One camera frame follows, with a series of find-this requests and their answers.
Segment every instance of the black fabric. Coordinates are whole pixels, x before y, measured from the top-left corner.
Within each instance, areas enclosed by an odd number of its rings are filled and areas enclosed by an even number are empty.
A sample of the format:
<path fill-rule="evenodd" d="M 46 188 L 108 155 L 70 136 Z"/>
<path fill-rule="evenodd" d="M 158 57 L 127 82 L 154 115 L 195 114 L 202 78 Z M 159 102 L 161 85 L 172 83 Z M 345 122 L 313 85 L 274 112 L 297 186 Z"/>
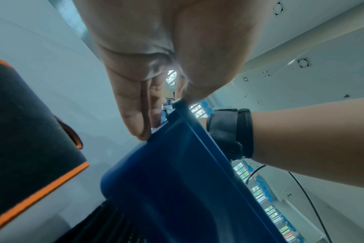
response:
<path fill-rule="evenodd" d="M 254 136 L 251 112 L 249 109 L 238 110 L 236 140 L 242 144 L 243 156 L 250 159 L 254 153 Z"/>
<path fill-rule="evenodd" d="M 85 161 L 46 105 L 0 64 L 0 215 Z"/>
<path fill-rule="evenodd" d="M 236 140 L 237 109 L 214 110 L 207 122 L 207 132 L 229 160 L 242 158 L 242 144 Z"/>
<path fill-rule="evenodd" d="M 105 201 L 56 243 L 149 243 L 118 208 Z"/>

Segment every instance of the blue plastic bin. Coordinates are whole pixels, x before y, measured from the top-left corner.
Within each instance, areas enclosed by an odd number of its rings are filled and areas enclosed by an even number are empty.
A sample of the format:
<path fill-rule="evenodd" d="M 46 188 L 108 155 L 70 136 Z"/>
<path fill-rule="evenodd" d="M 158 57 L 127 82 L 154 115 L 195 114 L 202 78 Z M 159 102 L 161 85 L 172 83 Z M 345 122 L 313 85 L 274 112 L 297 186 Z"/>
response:
<path fill-rule="evenodd" d="M 152 243 L 284 243 L 225 155 L 180 100 L 101 190 Z"/>

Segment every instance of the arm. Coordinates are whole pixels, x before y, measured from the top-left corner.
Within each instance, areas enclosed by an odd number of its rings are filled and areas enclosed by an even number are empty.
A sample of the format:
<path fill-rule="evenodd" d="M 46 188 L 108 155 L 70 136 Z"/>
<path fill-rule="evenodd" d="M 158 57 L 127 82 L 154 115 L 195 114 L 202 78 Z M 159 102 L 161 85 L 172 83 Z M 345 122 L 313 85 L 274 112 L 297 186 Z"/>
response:
<path fill-rule="evenodd" d="M 364 99 L 252 113 L 253 160 L 364 187 Z"/>

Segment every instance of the skin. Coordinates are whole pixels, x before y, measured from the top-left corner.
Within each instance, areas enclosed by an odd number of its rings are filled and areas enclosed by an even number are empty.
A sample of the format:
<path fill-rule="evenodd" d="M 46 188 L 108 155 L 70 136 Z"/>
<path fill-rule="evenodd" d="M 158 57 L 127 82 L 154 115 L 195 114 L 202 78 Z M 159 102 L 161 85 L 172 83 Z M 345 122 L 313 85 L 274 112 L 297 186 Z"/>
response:
<path fill-rule="evenodd" d="M 252 122 L 254 161 L 364 187 L 364 99 L 255 112 Z"/>
<path fill-rule="evenodd" d="M 161 121 L 162 84 L 177 70 L 176 98 L 202 100 L 230 82 L 254 47 L 272 0 L 74 0 L 106 66 L 130 133 Z"/>

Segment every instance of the wire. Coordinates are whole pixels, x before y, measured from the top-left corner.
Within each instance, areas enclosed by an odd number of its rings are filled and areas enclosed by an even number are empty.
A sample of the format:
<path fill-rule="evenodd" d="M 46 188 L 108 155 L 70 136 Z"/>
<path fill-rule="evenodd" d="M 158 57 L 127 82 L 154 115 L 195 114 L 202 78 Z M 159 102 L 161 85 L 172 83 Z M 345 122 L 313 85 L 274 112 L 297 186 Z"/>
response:
<path fill-rule="evenodd" d="M 246 180 L 246 182 L 245 182 L 245 183 L 246 183 L 246 185 L 249 183 L 249 180 L 251 179 L 251 177 L 252 177 L 255 173 L 257 173 L 257 171 L 258 171 L 258 170 L 260 170 L 260 169 L 262 169 L 262 168 L 264 168 L 264 167 L 266 167 L 266 165 L 262 165 L 261 167 L 259 167 L 259 168 L 257 168 L 256 170 L 254 170 L 254 171 L 251 173 L 251 175 L 249 176 L 249 178 L 247 178 L 247 180 Z M 313 202 L 311 201 L 311 199 L 310 199 L 309 195 L 307 195 L 307 193 L 306 193 L 305 189 L 303 189 L 303 187 L 302 187 L 302 186 L 301 186 L 301 184 L 298 182 L 298 180 L 297 180 L 297 179 L 293 176 L 293 174 L 292 174 L 291 172 L 289 172 L 289 174 L 293 177 L 293 179 L 295 180 L 295 182 L 297 182 L 298 186 L 302 189 L 303 193 L 304 193 L 304 194 L 305 194 L 305 196 L 307 197 L 307 200 L 309 200 L 309 202 L 310 202 L 310 204 L 311 204 L 311 207 L 313 208 L 313 210 L 314 210 L 315 214 L 317 215 L 317 218 L 318 218 L 319 222 L 320 222 L 320 223 L 321 223 L 321 225 L 322 225 L 323 231 L 325 232 L 325 234 L 326 234 L 326 236 L 327 236 L 327 239 L 329 240 L 329 243 L 333 243 L 333 241 L 331 240 L 330 235 L 329 235 L 329 233 L 327 232 L 326 227 L 325 227 L 325 225 L 323 224 L 323 221 L 321 220 L 321 217 L 319 216 L 318 211 L 315 209 L 315 206 L 314 206 Z"/>
<path fill-rule="evenodd" d="M 249 176 L 249 178 L 247 178 L 247 180 L 246 180 L 246 185 L 249 183 L 249 181 L 250 181 L 250 179 L 251 179 L 251 177 L 255 174 L 255 173 L 257 173 L 258 172 L 258 170 L 260 170 L 260 169 L 262 169 L 263 167 L 266 167 L 266 165 L 262 165 L 261 167 L 259 167 L 259 168 L 257 168 L 256 170 L 254 170 L 252 173 L 251 173 L 251 175 Z"/>
<path fill-rule="evenodd" d="M 327 238 L 329 239 L 329 243 L 333 243 L 333 241 L 332 241 L 332 240 L 331 240 L 331 238 L 330 238 L 329 233 L 328 233 L 328 232 L 327 232 L 327 230 L 326 230 L 325 225 L 323 224 L 323 221 L 321 220 L 321 217 L 320 217 L 320 216 L 319 216 L 319 214 L 318 214 L 318 211 L 315 209 L 315 206 L 314 206 L 313 202 L 310 200 L 309 195 L 307 195 L 307 193 L 306 193 L 305 189 L 303 189 L 303 187 L 302 187 L 302 186 L 301 186 L 301 184 L 298 182 L 298 180 L 297 180 L 297 179 L 293 176 L 293 174 L 292 174 L 291 172 L 289 172 L 289 174 L 293 177 L 293 179 L 295 180 L 295 182 L 297 182 L 298 186 L 302 189 L 303 193 L 306 195 L 307 199 L 309 200 L 309 202 L 310 202 L 310 204 L 311 204 L 311 207 L 314 209 L 314 212 L 315 212 L 315 214 L 317 215 L 317 218 L 318 218 L 319 222 L 321 223 L 322 228 L 323 228 L 323 230 L 325 231 L 325 234 L 326 234 Z"/>

